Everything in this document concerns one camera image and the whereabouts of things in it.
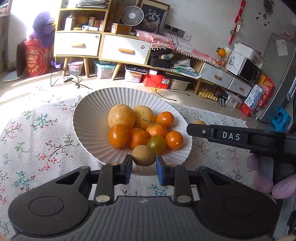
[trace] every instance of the blue stool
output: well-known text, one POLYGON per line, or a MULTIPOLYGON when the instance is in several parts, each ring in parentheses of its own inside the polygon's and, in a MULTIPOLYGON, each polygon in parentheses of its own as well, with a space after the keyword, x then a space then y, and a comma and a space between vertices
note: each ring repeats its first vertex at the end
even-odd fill
POLYGON ((291 116, 281 107, 271 122, 275 127, 275 131, 285 132, 291 122, 291 119, 291 116))

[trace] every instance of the plate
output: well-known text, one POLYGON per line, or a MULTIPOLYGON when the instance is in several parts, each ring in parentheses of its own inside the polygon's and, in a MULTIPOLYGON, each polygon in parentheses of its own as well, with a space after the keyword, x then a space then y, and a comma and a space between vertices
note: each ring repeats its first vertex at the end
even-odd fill
MULTIPOLYGON (((167 165, 182 164, 188 157, 192 147, 192 137, 186 133, 187 122, 181 114, 167 102, 146 92, 129 88, 106 88, 85 96, 76 106, 73 114, 73 128, 81 145, 93 157, 103 164, 122 163, 132 150, 128 147, 116 149, 108 141, 110 127, 108 114, 117 104, 126 104, 131 108, 145 105, 152 109, 154 115, 169 111, 174 117, 173 126, 168 131, 182 133, 184 143, 179 150, 166 150, 161 156, 167 165)), ((133 163, 133 174, 156 175, 155 163, 149 167, 140 167, 133 163)))

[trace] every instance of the white fan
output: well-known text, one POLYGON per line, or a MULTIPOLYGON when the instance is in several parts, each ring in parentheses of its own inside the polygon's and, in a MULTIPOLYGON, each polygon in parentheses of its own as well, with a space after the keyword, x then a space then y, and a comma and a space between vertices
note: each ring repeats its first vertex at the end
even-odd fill
POLYGON ((135 26, 142 22, 144 18, 144 13, 141 8, 136 6, 126 7, 122 11, 121 20, 124 24, 129 26, 135 26))

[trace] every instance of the floor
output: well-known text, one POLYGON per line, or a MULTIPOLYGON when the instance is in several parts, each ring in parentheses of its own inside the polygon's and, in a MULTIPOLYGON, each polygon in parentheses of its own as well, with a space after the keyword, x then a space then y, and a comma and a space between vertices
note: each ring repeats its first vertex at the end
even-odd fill
MULTIPOLYGON (((52 82, 54 86, 52 88, 64 89, 65 91, 71 91, 71 89, 76 88, 73 82, 63 83, 63 79, 59 79, 62 76, 61 72, 53 73, 52 82)), ((117 78, 114 81, 110 79, 100 80, 96 76, 87 79, 82 77, 81 84, 88 86, 94 90, 102 89, 107 87, 127 87, 135 88, 155 96, 159 96, 154 88, 145 87, 143 83, 132 83, 126 82, 123 78, 117 78)), ((2 82, 0 81, 0 130, 5 128, 9 120, 15 116, 19 115, 23 110, 23 103, 28 99, 30 93, 36 90, 36 87, 50 87, 50 74, 46 74, 39 77, 27 78, 13 82, 2 82)), ((238 108, 222 107, 219 102, 215 102, 211 99, 205 99, 194 94, 193 90, 188 90, 186 95, 184 93, 170 92, 169 90, 159 89, 158 92, 166 98, 177 100, 176 103, 188 105, 208 111, 213 111, 223 115, 228 115, 234 118, 243 119, 246 121, 246 125, 249 128, 257 129, 271 129, 271 126, 265 124, 254 117, 246 117, 238 108)))

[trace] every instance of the stack of magazines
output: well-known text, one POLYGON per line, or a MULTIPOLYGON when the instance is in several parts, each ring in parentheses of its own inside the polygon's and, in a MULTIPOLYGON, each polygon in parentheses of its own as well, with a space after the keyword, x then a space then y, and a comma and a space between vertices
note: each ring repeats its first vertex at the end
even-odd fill
POLYGON ((77 2, 77 8, 107 8, 109 0, 80 0, 77 2))

